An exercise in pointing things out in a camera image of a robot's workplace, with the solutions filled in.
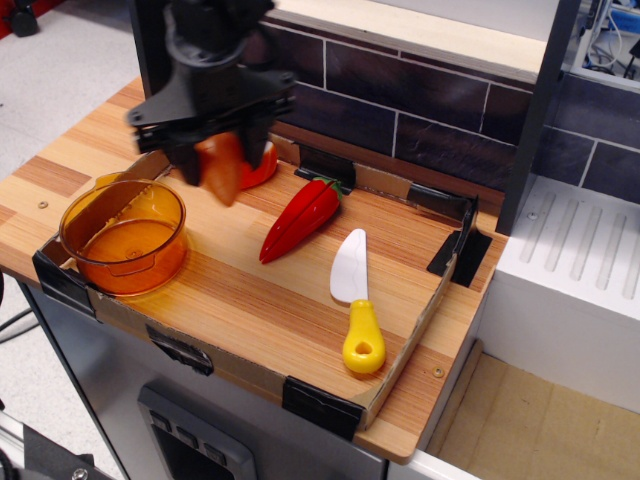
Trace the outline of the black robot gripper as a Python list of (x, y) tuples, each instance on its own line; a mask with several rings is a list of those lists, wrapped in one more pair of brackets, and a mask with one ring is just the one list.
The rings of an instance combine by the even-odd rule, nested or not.
[(127, 121), (142, 153), (163, 150), (191, 186), (195, 144), (237, 132), (252, 169), (275, 119), (294, 108), (295, 76), (274, 67), (276, 40), (261, 21), (271, 1), (138, 1), (134, 37), (146, 98)]

